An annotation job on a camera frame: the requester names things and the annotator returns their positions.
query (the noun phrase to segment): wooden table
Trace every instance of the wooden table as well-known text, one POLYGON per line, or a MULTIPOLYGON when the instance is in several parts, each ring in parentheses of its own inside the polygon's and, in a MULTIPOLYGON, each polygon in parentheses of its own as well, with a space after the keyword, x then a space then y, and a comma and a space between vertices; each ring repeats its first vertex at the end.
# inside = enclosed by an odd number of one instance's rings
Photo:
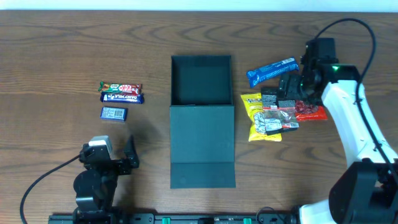
MULTIPOLYGON (((346 169, 332 118, 300 124, 282 142, 248 142, 242 93, 246 71, 299 58, 305 42, 342 17, 368 22, 378 48, 366 93, 385 137, 398 149, 397 14, 305 12, 0 12, 0 223, 20 223, 19 203, 43 173, 77 155, 93 136, 107 134, 118 152, 133 134, 141 166, 119 179, 114 205, 159 213, 254 213, 288 210, 327 198, 346 169), (170 56, 231 54, 235 121, 235 189, 170 190, 170 56), (125 124, 100 120, 99 82, 142 83, 146 102, 128 105, 125 124)), ((340 62, 362 70, 370 38, 352 22, 331 28, 340 62)), ((264 82, 276 86, 278 79, 264 82)), ((29 223, 46 223, 76 208, 73 162, 29 194, 29 223)))

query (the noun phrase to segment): dark green box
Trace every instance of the dark green box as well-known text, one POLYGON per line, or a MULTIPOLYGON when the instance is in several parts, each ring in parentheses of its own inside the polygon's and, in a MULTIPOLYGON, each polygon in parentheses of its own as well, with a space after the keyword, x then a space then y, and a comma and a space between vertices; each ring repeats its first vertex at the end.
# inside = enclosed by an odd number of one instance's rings
POLYGON ((235 187, 231 56, 172 56, 170 187, 235 187))

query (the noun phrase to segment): red snack bag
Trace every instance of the red snack bag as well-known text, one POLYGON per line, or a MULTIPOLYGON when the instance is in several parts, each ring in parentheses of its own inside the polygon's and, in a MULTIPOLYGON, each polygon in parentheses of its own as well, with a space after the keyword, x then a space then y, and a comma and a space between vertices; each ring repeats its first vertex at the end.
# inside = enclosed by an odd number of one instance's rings
POLYGON ((296 118, 297 121, 316 121, 327 120, 328 116, 323 106, 310 105, 296 100, 296 118))

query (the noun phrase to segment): blue candy bar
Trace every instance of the blue candy bar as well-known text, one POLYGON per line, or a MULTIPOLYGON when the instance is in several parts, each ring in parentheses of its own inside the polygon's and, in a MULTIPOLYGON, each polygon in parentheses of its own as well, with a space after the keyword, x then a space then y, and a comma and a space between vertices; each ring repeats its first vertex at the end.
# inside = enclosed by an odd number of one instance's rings
POLYGON ((246 76, 249 79, 250 88, 253 88, 260 82, 293 70, 299 71, 299 65, 294 58, 291 57, 280 62, 275 62, 255 70, 248 71, 246 76))
POLYGON ((113 121, 126 121, 127 108, 111 108, 104 106, 100 118, 113 121))
POLYGON ((129 94, 129 93, 101 93, 101 102, 109 103, 144 103, 144 95, 129 94))

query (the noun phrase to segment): blue snack bar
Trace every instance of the blue snack bar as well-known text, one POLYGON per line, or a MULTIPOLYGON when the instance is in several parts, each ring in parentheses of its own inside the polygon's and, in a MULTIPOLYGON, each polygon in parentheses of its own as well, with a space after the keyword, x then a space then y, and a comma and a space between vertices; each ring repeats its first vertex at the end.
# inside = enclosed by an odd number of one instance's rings
POLYGON ((126 121, 127 108, 111 108, 104 106, 100 118, 112 121, 126 121))
POLYGON ((144 103, 144 95, 143 94, 130 94, 130 93, 101 93, 101 102, 109 102, 109 103, 144 103))
POLYGON ((291 57, 280 62, 275 62, 255 70, 248 71, 246 76, 249 79, 250 88, 253 88, 260 82, 293 70, 299 71, 299 65, 296 60, 291 57))

